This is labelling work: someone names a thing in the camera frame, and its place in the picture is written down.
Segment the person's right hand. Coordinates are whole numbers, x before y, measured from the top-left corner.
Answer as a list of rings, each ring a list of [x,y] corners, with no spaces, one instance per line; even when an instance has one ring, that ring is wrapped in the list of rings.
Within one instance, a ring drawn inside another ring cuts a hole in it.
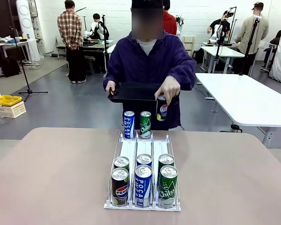
[[[115,83],[114,81],[112,80],[109,80],[107,82],[107,85],[106,85],[106,88],[105,88],[105,91],[108,95],[115,95],[116,94],[116,91],[117,91],[117,87],[118,87],[118,84]]]

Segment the person's left hand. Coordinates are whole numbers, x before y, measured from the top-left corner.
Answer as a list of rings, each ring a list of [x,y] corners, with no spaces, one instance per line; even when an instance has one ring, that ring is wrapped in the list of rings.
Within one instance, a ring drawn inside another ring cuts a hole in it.
[[[155,93],[155,98],[161,94],[165,96],[167,105],[170,105],[172,99],[179,95],[180,93],[180,84],[173,76],[167,76],[162,83],[162,85],[159,87],[159,89]]]

